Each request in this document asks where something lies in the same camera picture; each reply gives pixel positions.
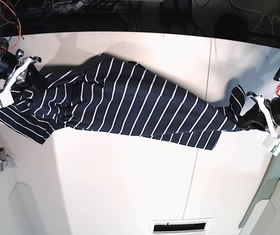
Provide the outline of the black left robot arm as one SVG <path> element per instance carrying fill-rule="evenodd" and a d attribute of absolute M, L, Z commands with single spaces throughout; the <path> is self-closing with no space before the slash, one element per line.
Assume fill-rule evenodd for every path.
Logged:
<path fill-rule="evenodd" d="M 262 95 L 248 92 L 247 97 L 251 98 L 255 105 L 238 119 L 237 126 L 243 130 L 256 129 L 265 131 L 271 137 L 278 137 L 276 129 L 280 127 L 280 94 L 272 100 L 265 99 Z"/>

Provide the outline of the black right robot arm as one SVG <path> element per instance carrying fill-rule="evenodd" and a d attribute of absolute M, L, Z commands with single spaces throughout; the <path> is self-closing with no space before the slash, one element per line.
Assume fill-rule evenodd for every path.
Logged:
<path fill-rule="evenodd" d="M 17 29 L 18 39 L 22 38 L 21 23 L 14 9 L 14 6 L 7 0 L 0 0 L 0 28 L 10 24 Z M 37 70 L 35 63 L 40 63 L 40 57 L 24 58 L 24 51 L 18 49 L 14 54 L 10 51 L 15 45 L 10 46 L 6 38 L 0 38 L 0 93 L 5 88 L 10 88 L 9 84 L 23 84 L 32 86 L 37 90 L 47 87 L 47 79 Z"/>

